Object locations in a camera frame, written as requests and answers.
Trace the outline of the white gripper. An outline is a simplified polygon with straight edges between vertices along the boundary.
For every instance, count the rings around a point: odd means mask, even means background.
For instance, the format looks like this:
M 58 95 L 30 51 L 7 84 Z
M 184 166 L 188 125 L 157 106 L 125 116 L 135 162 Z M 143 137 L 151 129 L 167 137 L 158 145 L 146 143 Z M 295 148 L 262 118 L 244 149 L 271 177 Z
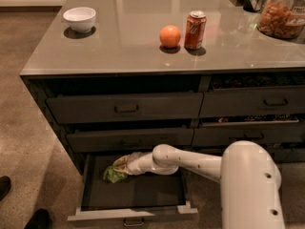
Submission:
M 142 175 L 150 172 L 153 169 L 153 154 L 135 152 L 130 156 L 122 156 L 113 164 L 113 169 L 116 172 L 131 175 Z

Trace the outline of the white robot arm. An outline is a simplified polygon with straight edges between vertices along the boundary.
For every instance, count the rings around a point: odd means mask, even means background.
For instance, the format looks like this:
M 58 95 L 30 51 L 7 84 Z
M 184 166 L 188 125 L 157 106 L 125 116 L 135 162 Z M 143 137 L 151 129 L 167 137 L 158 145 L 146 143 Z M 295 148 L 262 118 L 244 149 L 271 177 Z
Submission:
M 171 175 L 182 167 L 220 184 L 222 229 L 285 229 L 279 197 L 281 174 L 270 155 L 251 141 L 236 141 L 222 156 L 160 144 L 122 156 L 114 170 L 128 175 Z

